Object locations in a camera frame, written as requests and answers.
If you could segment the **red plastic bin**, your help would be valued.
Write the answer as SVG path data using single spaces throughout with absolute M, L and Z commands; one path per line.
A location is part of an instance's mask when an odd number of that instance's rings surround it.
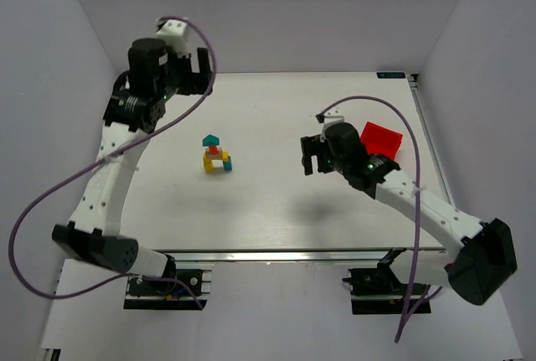
M 361 142 L 368 154 L 382 154 L 395 160 L 403 141 L 403 135 L 368 121 L 361 134 Z

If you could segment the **teal triangle block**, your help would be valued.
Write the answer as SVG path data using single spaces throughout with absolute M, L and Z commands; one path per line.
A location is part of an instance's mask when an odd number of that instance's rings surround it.
M 217 147 L 219 144 L 220 144 L 219 138 L 217 136 L 215 136 L 215 135 L 212 135 L 212 134 L 208 134 L 202 140 L 202 145 L 204 147 L 212 147 L 212 146 Z

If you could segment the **teal rectangular block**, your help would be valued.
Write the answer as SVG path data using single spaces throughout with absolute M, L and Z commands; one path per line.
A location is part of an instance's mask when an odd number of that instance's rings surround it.
M 225 171 L 231 171 L 233 169 L 231 157 L 228 157 L 226 161 L 223 161 Z

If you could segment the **natural wood block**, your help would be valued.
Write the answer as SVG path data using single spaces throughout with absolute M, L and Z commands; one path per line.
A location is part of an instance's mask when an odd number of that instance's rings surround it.
M 223 153 L 222 152 L 218 152 L 218 153 L 210 153 L 210 152 L 205 152 L 204 153 L 204 156 L 210 160 L 222 160 L 224 158 L 223 156 Z

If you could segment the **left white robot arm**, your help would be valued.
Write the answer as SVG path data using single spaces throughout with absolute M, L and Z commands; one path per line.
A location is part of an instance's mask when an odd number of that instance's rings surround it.
M 171 277 L 169 256 L 121 235 L 121 215 L 147 137 L 174 95 L 206 93 L 212 76 L 209 52 L 190 54 L 161 39 L 138 39 L 128 50 L 129 69 L 117 78 L 103 116 L 98 166 L 67 224 L 57 224 L 53 241 L 67 254 L 117 273 Z

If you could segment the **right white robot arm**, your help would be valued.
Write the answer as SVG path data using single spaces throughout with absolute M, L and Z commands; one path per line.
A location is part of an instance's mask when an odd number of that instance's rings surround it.
M 445 248 L 448 258 L 441 269 L 447 285 L 467 302 L 484 304 L 517 271 L 507 224 L 484 222 L 419 190 L 397 162 L 369 154 L 351 124 L 334 123 L 300 143 L 306 175 L 338 172 L 352 188 L 418 221 Z

